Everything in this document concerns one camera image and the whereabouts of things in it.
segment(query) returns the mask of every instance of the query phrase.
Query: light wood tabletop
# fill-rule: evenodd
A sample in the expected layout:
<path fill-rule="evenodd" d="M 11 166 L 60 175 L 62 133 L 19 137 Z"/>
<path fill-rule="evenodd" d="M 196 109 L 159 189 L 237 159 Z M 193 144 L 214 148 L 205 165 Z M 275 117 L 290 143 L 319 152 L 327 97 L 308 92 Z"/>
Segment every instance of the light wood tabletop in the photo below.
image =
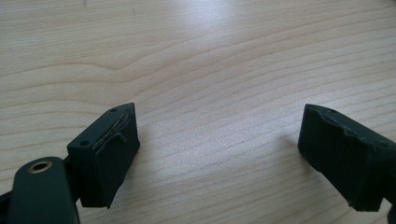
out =
<path fill-rule="evenodd" d="M 0 194 L 129 102 L 141 148 L 83 224 L 387 223 L 297 141 L 305 104 L 396 141 L 396 1 L 0 0 Z"/>

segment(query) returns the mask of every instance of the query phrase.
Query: black object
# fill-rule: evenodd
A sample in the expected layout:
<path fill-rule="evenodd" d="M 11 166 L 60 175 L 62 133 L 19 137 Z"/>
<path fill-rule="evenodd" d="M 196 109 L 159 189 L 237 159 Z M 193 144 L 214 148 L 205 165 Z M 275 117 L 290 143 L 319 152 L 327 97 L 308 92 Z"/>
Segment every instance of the black object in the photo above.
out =
<path fill-rule="evenodd" d="M 357 211 L 396 203 L 396 144 L 353 119 L 306 105 L 298 148 Z"/>
<path fill-rule="evenodd" d="M 79 223 L 78 198 L 109 208 L 139 147 L 134 104 L 108 110 L 67 146 L 66 159 L 22 166 L 0 196 L 0 223 Z"/>

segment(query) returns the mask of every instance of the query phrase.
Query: wooden table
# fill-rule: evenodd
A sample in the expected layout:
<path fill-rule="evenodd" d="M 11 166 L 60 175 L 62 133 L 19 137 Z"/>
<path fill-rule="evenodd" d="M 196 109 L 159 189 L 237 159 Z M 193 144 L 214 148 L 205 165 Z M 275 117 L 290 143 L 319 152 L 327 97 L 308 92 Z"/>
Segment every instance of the wooden table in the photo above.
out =
<path fill-rule="evenodd" d="M 396 141 L 395 61 L 394 0 L 1 0 L 0 193 L 135 102 L 142 146 L 82 223 L 386 223 L 296 143 L 307 103 Z"/>

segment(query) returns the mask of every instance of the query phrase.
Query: wooden surface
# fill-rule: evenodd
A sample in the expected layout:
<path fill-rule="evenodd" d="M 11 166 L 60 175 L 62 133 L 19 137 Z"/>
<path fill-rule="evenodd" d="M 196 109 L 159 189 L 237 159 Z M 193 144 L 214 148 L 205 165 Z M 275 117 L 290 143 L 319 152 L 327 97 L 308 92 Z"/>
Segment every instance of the wooden surface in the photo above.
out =
<path fill-rule="evenodd" d="M 142 147 L 82 223 L 386 223 L 296 143 L 306 103 L 396 141 L 395 61 L 394 0 L 0 0 L 0 193 L 135 102 Z"/>

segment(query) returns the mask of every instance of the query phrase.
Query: wood grain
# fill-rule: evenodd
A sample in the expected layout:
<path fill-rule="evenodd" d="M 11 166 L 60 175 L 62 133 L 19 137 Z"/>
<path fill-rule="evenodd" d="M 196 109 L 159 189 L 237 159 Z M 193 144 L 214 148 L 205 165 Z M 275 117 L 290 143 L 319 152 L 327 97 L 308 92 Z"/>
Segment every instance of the wood grain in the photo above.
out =
<path fill-rule="evenodd" d="M 82 223 L 386 223 L 300 156 L 304 104 L 396 141 L 393 0 L 1 0 L 0 193 L 135 102 L 142 147 Z"/>

